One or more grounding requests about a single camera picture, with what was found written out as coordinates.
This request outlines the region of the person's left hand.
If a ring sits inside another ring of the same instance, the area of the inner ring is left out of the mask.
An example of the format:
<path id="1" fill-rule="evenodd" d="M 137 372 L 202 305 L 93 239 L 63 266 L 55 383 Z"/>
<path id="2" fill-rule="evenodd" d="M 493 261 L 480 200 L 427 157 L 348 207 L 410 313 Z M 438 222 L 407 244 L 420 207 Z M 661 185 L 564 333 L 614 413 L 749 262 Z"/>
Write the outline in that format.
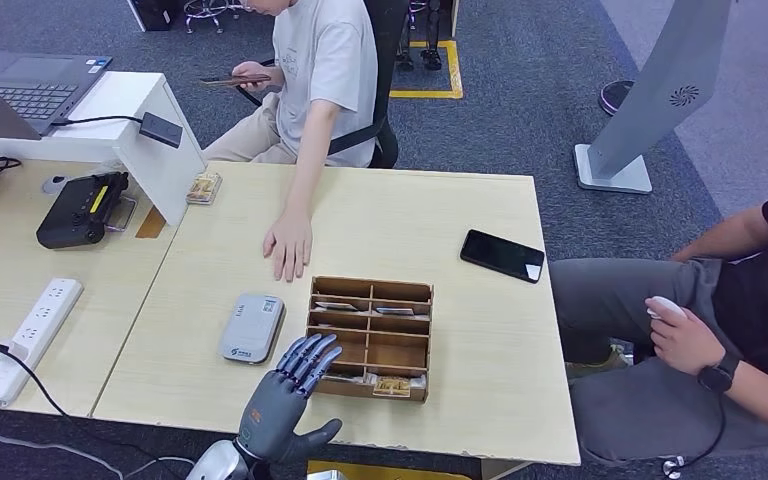
<path id="1" fill-rule="evenodd" d="M 301 278 L 310 262 L 312 244 L 309 214 L 305 210 L 285 210 L 263 241 L 263 256 L 273 262 L 274 279 L 291 283 Z"/>
<path id="2" fill-rule="evenodd" d="M 685 374 L 696 376 L 718 365 L 726 354 L 710 328 L 687 309 L 683 315 L 660 313 L 650 326 L 656 356 Z"/>

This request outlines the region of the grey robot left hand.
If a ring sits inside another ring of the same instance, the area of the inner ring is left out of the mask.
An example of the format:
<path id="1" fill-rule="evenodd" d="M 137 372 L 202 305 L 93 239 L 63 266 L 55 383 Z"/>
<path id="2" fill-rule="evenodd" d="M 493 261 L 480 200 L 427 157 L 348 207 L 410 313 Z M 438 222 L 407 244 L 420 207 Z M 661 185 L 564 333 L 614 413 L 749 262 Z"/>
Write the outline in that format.
<path id="1" fill-rule="evenodd" d="M 234 440 L 249 468 L 303 457 L 338 434 L 343 423 L 337 418 L 306 434 L 295 433 L 308 400 L 342 353 L 336 339 L 321 333 L 299 338 L 264 375 L 243 410 Z"/>

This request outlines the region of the person's right hand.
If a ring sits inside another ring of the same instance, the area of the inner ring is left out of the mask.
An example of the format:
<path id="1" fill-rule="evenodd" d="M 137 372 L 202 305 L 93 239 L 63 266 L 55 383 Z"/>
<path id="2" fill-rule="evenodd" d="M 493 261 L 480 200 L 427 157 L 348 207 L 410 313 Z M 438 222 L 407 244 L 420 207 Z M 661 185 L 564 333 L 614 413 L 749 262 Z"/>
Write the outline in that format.
<path id="1" fill-rule="evenodd" d="M 256 61 L 245 61 L 232 69 L 233 77 L 257 78 L 260 82 L 244 82 L 240 86 L 250 92 L 261 91 L 270 87 L 282 88 L 285 83 L 284 73 L 279 66 L 263 65 Z"/>

